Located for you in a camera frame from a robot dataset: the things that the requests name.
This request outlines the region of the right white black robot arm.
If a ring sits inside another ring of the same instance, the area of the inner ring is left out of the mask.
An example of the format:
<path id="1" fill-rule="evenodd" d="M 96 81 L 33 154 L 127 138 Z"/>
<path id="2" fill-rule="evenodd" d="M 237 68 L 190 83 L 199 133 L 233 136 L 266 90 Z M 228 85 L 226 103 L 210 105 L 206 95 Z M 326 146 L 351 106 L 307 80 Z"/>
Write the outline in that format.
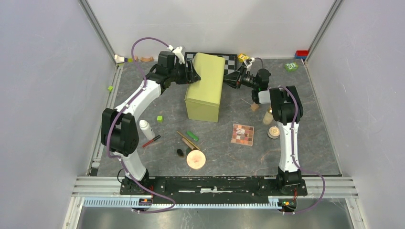
<path id="1" fill-rule="evenodd" d="M 224 76 L 223 82 L 235 89 L 252 88 L 252 100 L 270 104 L 273 120 L 280 130 L 281 158 L 276 176 L 276 189 L 287 195 L 301 184 L 302 172 L 298 160 L 298 128 L 303 106 L 295 86 L 269 88 L 271 73 L 265 68 L 252 75 L 245 66 Z"/>

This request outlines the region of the green makeup organizer box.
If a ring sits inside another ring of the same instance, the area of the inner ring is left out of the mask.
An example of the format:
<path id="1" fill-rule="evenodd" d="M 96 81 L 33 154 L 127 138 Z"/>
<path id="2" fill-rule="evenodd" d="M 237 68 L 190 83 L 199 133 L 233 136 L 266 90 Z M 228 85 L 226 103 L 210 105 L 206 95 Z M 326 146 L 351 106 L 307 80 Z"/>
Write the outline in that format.
<path id="1" fill-rule="evenodd" d="M 221 103 L 225 58 L 197 53 L 193 65 L 200 80 L 188 86 L 185 104 L 188 118 L 218 122 Z"/>

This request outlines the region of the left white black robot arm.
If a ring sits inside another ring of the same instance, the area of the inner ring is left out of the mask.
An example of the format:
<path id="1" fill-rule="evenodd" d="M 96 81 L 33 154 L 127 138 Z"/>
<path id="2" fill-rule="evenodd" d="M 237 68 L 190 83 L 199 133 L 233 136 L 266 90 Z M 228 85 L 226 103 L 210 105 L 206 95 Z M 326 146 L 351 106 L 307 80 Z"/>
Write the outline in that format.
<path id="1" fill-rule="evenodd" d="M 101 143 L 109 158 L 119 160 L 125 176 L 132 180 L 132 188 L 138 194 L 149 191 L 147 169 L 143 166 L 137 147 L 139 133 L 137 120 L 146 108 L 172 83 L 191 84 L 201 80 L 191 59 L 170 51 L 161 51 L 158 62 L 144 75 L 138 89 L 116 108 L 102 112 Z"/>

